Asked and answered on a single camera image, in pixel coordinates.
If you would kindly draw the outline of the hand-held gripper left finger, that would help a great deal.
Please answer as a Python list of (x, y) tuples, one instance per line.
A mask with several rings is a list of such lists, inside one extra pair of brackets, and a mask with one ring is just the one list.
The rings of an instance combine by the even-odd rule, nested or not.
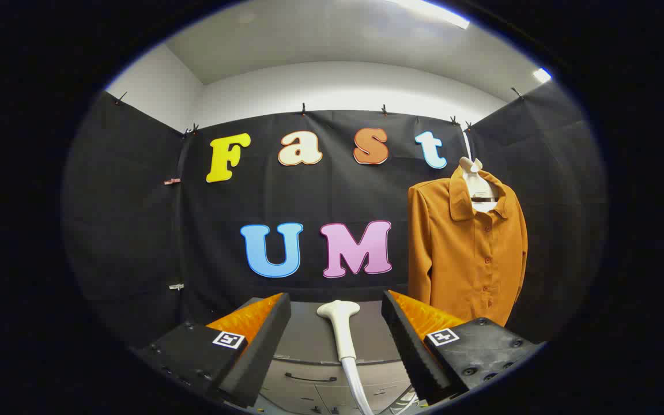
[(190, 320), (134, 354), (206, 402), (254, 406), (292, 315), (290, 295), (257, 300), (209, 324)]

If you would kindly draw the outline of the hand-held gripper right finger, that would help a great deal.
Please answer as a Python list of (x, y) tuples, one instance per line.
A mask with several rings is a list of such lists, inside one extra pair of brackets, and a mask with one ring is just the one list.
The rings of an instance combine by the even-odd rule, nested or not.
[(429, 404), (493, 383), (543, 346), (488, 318), (465, 322), (393, 290), (384, 291), (380, 313), (411, 386)]

